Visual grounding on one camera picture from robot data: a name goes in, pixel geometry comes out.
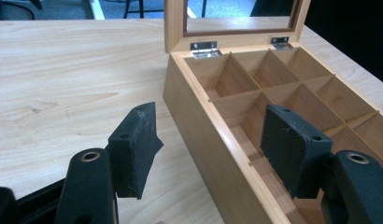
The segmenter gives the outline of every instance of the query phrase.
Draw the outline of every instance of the wooden table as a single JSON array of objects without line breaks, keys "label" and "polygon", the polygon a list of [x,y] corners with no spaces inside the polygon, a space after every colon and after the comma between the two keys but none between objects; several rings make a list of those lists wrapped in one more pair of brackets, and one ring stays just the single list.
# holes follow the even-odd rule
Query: wooden table
[{"label": "wooden table", "polygon": [[[301,43],[383,111],[383,83],[308,28]],[[164,101],[163,20],[0,21],[0,186],[17,198],[105,147],[135,106],[156,102],[164,147],[121,223],[222,223]]]}]

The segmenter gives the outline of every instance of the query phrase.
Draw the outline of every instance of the lid frame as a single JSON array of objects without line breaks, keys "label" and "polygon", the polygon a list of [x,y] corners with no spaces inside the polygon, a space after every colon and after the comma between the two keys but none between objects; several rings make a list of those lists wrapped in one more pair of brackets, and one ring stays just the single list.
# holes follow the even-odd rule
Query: lid frame
[{"label": "lid frame", "polygon": [[187,0],[164,0],[165,52],[190,50],[192,42],[218,41],[220,48],[270,45],[271,38],[287,36],[290,42],[299,42],[305,25],[310,0],[295,0],[297,11],[292,12],[289,29],[219,31],[210,33],[185,33]]}]

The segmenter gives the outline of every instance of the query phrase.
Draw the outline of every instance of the metal hinge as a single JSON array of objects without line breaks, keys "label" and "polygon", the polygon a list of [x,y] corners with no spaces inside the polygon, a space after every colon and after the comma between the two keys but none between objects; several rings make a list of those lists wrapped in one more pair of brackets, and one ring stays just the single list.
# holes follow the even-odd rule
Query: metal hinge
[{"label": "metal hinge", "polygon": [[289,37],[273,37],[271,38],[271,44],[276,48],[276,49],[293,49],[293,46],[288,43],[290,40]]},{"label": "metal hinge", "polygon": [[217,41],[191,43],[191,53],[195,59],[217,58],[221,56]]}]

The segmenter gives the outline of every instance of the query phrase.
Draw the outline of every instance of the wooden box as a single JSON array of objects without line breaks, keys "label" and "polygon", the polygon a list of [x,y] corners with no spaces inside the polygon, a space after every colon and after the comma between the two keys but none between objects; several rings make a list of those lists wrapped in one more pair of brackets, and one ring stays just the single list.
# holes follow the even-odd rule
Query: wooden box
[{"label": "wooden box", "polygon": [[[238,19],[224,31],[227,19],[190,19],[187,0],[165,1],[163,98],[226,223],[323,223],[322,192],[292,200],[260,149],[267,104],[325,132],[333,152],[357,150],[383,166],[383,115],[298,43],[308,5],[295,0],[288,18]],[[286,27],[276,26],[284,19]],[[244,29],[252,23],[259,30]],[[276,49],[273,37],[292,48]],[[206,41],[217,41],[222,55],[195,59],[192,43]]]}]

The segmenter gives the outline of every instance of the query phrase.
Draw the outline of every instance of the box side panel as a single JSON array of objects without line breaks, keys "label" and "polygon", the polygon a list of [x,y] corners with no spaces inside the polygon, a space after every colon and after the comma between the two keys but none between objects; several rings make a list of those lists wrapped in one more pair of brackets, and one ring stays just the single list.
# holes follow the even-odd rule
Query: box side panel
[{"label": "box side panel", "polygon": [[223,220],[283,222],[267,215],[172,56],[163,98]]}]

